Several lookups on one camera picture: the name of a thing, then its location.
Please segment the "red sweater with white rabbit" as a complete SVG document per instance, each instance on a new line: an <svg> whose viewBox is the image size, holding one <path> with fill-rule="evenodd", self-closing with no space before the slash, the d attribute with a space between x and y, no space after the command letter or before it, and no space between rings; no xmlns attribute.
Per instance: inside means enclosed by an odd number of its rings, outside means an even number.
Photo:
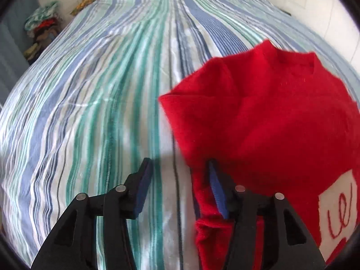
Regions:
<svg viewBox="0 0 360 270"><path fill-rule="evenodd" d="M316 54L264 41L212 58L159 101L191 170L203 269L223 267L233 229L209 160L253 193L282 193L324 260L335 259L359 223L359 108Z"/></svg>

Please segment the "pile of colourful clothes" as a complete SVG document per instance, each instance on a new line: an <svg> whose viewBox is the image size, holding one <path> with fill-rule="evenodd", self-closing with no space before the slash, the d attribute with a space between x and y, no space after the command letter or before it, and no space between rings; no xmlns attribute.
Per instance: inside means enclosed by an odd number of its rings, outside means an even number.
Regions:
<svg viewBox="0 0 360 270"><path fill-rule="evenodd" d="M33 45L23 52L28 64L33 64L60 34L61 21L56 0L40 6L26 19L24 30L33 41Z"/></svg>

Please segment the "blue green striped bedspread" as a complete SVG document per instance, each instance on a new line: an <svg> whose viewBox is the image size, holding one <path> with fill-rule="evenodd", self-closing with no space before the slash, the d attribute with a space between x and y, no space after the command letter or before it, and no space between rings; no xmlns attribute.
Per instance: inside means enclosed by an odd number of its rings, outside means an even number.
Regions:
<svg viewBox="0 0 360 270"><path fill-rule="evenodd" d="M359 74L268 0L97 0L17 82L1 111L7 240L31 265L77 193L103 194L154 161L145 208L129 223L139 269L198 269L190 171L158 97L212 57L269 39L315 51L359 99Z"/></svg>

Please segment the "white wardrobe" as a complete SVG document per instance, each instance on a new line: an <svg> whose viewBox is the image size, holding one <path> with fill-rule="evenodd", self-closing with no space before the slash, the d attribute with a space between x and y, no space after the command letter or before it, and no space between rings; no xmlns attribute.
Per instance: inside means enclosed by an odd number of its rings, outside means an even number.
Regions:
<svg viewBox="0 0 360 270"><path fill-rule="evenodd" d="M359 28L340 0L269 0L324 38L359 71Z"/></svg>

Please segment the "blue curtain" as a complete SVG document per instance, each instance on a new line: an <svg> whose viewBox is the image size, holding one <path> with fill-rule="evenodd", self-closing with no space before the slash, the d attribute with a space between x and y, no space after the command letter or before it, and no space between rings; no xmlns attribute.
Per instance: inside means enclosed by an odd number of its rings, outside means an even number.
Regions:
<svg viewBox="0 0 360 270"><path fill-rule="evenodd" d="M39 6L38 0L12 0L1 16L1 105L29 67L23 52L32 46L32 39L24 25Z"/></svg>

